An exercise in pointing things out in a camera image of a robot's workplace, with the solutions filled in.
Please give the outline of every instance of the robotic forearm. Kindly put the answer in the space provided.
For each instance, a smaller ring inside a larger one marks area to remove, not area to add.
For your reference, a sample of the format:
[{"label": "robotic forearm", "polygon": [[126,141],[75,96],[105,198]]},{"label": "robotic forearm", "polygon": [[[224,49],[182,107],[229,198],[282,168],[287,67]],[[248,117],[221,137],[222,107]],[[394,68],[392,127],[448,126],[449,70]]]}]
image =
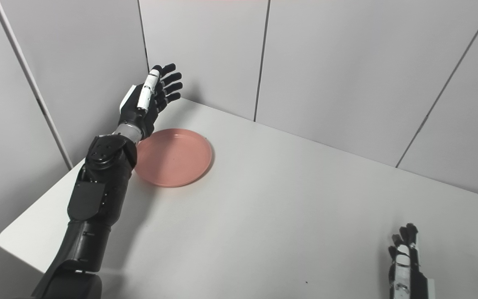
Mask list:
[{"label": "robotic forearm", "polygon": [[101,280],[93,273],[101,267],[110,228],[120,217],[137,163],[136,145],[152,134],[158,113],[180,98],[175,91],[182,83],[173,82],[182,75],[166,76],[175,69],[174,64],[152,68],[145,83],[132,86],[123,99],[116,131],[91,143],[68,205],[68,229],[34,298],[100,298]]}]

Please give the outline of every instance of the robot finger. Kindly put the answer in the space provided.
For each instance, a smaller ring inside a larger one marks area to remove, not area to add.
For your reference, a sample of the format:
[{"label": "robot finger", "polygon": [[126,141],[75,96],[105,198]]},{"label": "robot finger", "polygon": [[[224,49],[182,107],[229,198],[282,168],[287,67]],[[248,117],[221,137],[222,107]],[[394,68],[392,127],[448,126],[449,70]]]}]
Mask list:
[{"label": "robot finger", "polygon": [[416,244],[418,229],[412,223],[407,223],[408,244]]},{"label": "robot finger", "polygon": [[178,81],[180,79],[182,79],[182,74],[179,73],[179,72],[176,72],[174,74],[170,74],[169,76],[163,78],[161,80],[161,83],[163,84],[163,86],[167,86],[167,85],[173,83],[174,81]]},{"label": "robot finger", "polygon": [[390,257],[392,257],[392,260],[396,259],[397,251],[398,250],[394,246],[389,246],[388,247],[388,253],[390,254]]},{"label": "robot finger", "polygon": [[156,85],[156,89],[154,90],[154,92],[155,92],[156,94],[158,94],[158,93],[160,93],[160,92],[162,92],[162,91],[163,91],[163,84],[162,84],[162,83],[157,84],[157,85]]},{"label": "robot finger", "polygon": [[163,73],[163,69],[161,68],[160,65],[156,64],[155,66],[151,68],[151,70],[157,70],[160,73],[160,76],[162,76],[161,73]]},{"label": "robot finger", "polygon": [[159,92],[154,99],[156,99],[156,107],[160,107],[161,104],[166,101],[165,91]]},{"label": "robot finger", "polygon": [[177,82],[165,87],[163,91],[166,95],[169,95],[171,93],[174,93],[175,91],[179,91],[180,89],[182,89],[182,87],[184,87],[184,84],[182,84],[181,82]]},{"label": "robot finger", "polygon": [[169,74],[170,72],[173,72],[174,70],[176,70],[176,64],[174,64],[174,63],[167,64],[161,70],[160,75],[163,78],[163,77],[165,77],[165,75]]},{"label": "robot finger", "polygon": [[388,282],[391,287],[393,286],[393,283],[394,283],[395,274],[396,274],[395,271],[396,271],[396,264],[392,263],[392,265],[390,265],[390,268],[388,269]]},{"label": "robot finger", "polygon": [[408,245],[408,230],[406,227],[400,227],[400,236],[403,239],[403,244]]},{"label": "robot finger", "polygon": [[403,245],[403,239],[400,235],[392,235],[392,241],[394,242],[394,246],[398,248],[400,245]]},{"label": "robot finger", "polygon": [[180,93],[172,93],[165,97],[163,100],[161,100],[158,104],[156,104],[156,108],[158,108],[158,113],[163,111],[165,107],[167,107],[167,104],[174,100],[178,100],[180,98]]}]

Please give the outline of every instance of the robotic hand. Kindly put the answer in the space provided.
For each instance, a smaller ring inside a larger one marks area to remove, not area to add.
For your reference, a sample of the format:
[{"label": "robotic hand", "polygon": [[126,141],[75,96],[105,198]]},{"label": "robotic hand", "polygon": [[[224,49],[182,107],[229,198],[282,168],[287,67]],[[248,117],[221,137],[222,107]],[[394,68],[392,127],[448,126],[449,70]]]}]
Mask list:
[{"label": "robotic hand", "polygon": [[180,98],[174,64],[154,66],[143,84],[132,86],[121,103],[113,134],[97,136],[80,169],[68,205],[70,222],[53,263],[34,289],[34,299],[100,299],[95,275],[110,229],[121,215],[127,185],[137,163],[136,145],[154,131],[167,104]]},{"label": "robotic hand", "polygon": [[392,236],[394,246],[388,248],[392,257],[390,299],[434,299],[434,280],[419,271],[417,233],[414,224],[408,223],[400,227],[399,235]]},{"label": "robotic hand", "polygon": [[182,83],[177,82],[182,79],[182,74],[171,74],[175,70],[174,63],[163,68],[154,66],[143,84],[132,85],[119,106],[121,117],[118,130],[121,129],[122,135],[127,133],[127,137],[131,139],[137,139],[141,135],[143,140],[152,134],[158,113],[163,111],[167,104],[180,98],[180,93],[175,91],[182,88]]}]

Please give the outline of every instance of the white table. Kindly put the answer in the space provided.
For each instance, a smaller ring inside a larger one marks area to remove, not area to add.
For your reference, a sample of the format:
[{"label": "white table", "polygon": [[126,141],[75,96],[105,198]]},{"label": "white table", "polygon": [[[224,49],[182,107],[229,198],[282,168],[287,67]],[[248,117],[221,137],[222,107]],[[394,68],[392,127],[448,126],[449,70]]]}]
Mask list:
[{"label": "white table", "polygon": [[[420,231],[437,298],[478,299],[478,195],[187,100],[156,128],[212,144],[210,172],[176,189],[135,174],[114,225],[104,298],[387,299],[390,236]],[[0,235],[45,271],[80,165]]]}]

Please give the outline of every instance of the red object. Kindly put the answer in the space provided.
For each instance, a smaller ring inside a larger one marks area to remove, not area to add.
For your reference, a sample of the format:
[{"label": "red object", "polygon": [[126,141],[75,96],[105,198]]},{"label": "red object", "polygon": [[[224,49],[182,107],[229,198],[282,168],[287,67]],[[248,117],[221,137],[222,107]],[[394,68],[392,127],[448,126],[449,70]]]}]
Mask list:
[{"label": "red object", "polygon": [[180,187],[197,180],[211,163],[211,146],[198,133],[166,129],[138,144],[136,173],[162,187]]}]

